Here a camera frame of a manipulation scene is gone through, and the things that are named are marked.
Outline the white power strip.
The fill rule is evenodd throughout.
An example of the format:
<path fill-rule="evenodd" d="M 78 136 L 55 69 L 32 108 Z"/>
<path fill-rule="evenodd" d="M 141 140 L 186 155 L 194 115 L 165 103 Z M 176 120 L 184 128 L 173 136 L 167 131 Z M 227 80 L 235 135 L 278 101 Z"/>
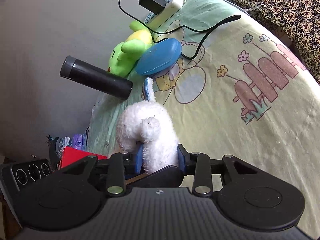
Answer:
<path fill-rule="evenodd" d="M 149 13 L 144 23 L 152 30 L 157 30 L 164 22 L 178 12 L 184 4 L 184 0 L 165 0 L 165 9 L 158 15 L 153 12 Z"/>

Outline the black thermos bottle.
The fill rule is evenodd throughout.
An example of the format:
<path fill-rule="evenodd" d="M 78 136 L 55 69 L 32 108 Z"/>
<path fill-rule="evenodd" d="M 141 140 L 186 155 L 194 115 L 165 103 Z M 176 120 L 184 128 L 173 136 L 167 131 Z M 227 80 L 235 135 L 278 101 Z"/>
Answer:
<path fill-rule="evenodd" d="M 132 81 L 72 56 L 66 57 L 60 70 L 60 76 L 121 100 L 126 100 L 133 88 Z"/>

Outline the purple tissue pack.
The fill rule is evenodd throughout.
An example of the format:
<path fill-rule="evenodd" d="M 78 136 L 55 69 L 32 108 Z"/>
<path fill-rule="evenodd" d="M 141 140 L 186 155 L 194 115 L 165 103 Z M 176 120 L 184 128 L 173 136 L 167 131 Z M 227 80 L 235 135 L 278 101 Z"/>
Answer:
<path fill-rule="evenodd" d="M 71 148 L 76 150 L 82 150 L 83 145 L 83 135 L 75 134 L 71 139 Z"/>

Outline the white bunny plush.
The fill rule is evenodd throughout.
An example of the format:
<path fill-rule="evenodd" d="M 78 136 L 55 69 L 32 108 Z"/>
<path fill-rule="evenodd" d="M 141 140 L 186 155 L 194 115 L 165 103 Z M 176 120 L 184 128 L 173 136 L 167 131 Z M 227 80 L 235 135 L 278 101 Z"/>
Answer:
<path fill-rule="evenodd" d="M 171 117 L 156 101 L 153 79 L 143 83 L 144 100 L 125 108 L 116 125 L 116 140 L 121 150 L 131 152 L 143 144 L 143 167 L 151 174 L 169 166 L 178 166 L 178 137 Z"/>

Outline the red cardboard box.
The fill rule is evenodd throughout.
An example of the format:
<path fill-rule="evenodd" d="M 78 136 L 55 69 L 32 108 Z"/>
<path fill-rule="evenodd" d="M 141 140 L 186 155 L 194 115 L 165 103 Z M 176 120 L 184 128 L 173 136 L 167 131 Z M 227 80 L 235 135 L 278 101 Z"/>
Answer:
<path fill-rule="evenodd" d="M 63 150 L 62 157 L 60 160 L 60 167 L 64 168 L 68 165 L 71 165 L 74 162 L 79 161 L 80 159 L 82 159 L 84 157 L 89 157 L 89 156 L 95 156 L 98 158 L 98 160 L 107 159 L 107 157 L 104 155 L 94 154 L 94 153 L 86 152 L 86 151 L 82 151 L 82 150 L 77 150 L 77 149 L 74 149 L 72 147 L 67 146 Z"/>

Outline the green frog plush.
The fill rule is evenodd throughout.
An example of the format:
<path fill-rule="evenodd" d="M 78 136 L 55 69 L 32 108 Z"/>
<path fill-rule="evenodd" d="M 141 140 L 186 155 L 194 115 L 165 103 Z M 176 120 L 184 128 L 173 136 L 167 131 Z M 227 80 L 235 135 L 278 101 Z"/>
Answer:
<path fill-rule="evenodd" d="M 136 62 L 152 46 L 150 31 L 140 22 L 130 23 L 133 33 L 112 50 L 107 71 L 120 77 L 127 77 Z"/>

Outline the blue glasses case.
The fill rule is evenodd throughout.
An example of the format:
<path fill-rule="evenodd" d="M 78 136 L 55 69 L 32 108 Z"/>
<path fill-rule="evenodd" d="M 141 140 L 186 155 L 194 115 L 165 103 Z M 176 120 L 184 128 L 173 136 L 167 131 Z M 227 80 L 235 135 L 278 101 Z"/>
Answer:
<path fill-rule="evenodd" d="M 169 38 L 150 47 L 138 60 L 135 71 L 142 76 L 152 76 L 172 67 L 180 57 L 181 43 Z"/>

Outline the black power adapter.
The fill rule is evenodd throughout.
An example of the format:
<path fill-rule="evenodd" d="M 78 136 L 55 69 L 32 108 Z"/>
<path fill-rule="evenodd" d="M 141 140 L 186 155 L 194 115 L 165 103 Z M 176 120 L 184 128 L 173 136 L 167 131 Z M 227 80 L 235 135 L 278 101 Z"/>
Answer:
<path fill-rule="evenodd" d="M 155 15 L 160 14 L 166 6 L 165 0 L 139 0 L 139 5 Z"/>

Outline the pile of clothes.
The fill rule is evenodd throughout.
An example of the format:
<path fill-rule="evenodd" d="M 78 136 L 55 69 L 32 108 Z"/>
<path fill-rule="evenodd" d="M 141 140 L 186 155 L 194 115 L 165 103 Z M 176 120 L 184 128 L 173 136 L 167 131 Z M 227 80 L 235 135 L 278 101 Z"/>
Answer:
<path fill-rule="evenodd" d="M 47 145 L 49 147 L 49 161 L 54 171 L 60 169 L 60 163 L 65 147 L 71 146 L 70 137 L 52 137 L 47 135 Z"/>

